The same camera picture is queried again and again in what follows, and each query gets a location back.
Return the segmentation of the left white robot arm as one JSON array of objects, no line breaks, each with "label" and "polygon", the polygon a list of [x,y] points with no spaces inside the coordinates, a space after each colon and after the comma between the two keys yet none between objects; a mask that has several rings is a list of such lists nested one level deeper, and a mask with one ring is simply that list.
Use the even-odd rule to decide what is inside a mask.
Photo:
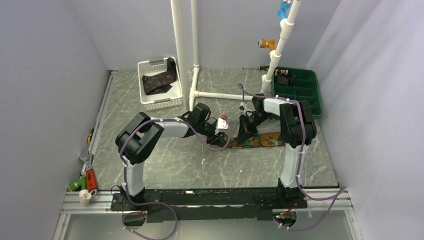
[{"label": "left white robot arm", "polygon": [[175,118],[154,118],[139,112],[117,135],[117,146],[123,163],[123,183],[119,187],[124,204],[131,210],[144,203],[144,162],[150,157],[161,138],[188,138],[204,136],[204,144],[213,151],[227,147],[230,138],[218,131],[219,119],[209,122],[211,109],[198,103],[192,111]]}]

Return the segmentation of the colourful patterned tie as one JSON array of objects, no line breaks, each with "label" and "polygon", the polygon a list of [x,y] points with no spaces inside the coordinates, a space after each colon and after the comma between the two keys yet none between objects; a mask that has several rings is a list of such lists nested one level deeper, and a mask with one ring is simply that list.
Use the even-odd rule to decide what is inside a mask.
[{"label": "colourful patterned tie", "polygon": [[251,148],[273,148],[273,147],[284,147],[285,143],[280,140],[281,133],[277,132],[268,132],[255,134],[253,137],[243,141],[242,143],[237,143],[233,138],[230,143],[227,145],[229,149],[251,149]]}]

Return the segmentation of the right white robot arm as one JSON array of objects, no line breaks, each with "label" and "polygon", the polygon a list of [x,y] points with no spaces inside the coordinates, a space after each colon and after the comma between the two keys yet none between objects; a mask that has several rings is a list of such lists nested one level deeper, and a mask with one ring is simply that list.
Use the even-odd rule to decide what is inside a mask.
[{"label": "right white robot arm", "polygon": [[272,116],[278,116],[280,135],[285,143],[283,171],[278,179],[276,203],[289,207],[295,199],[303,199],[300,190],[303,160],[312,140],[317,135],[311,106],[307,101],[288,100],[265,96],[252,97],[254,111],[245,111],[239,117],[239,131],[235,142],[240,145],[258,133],[257,126]]}]

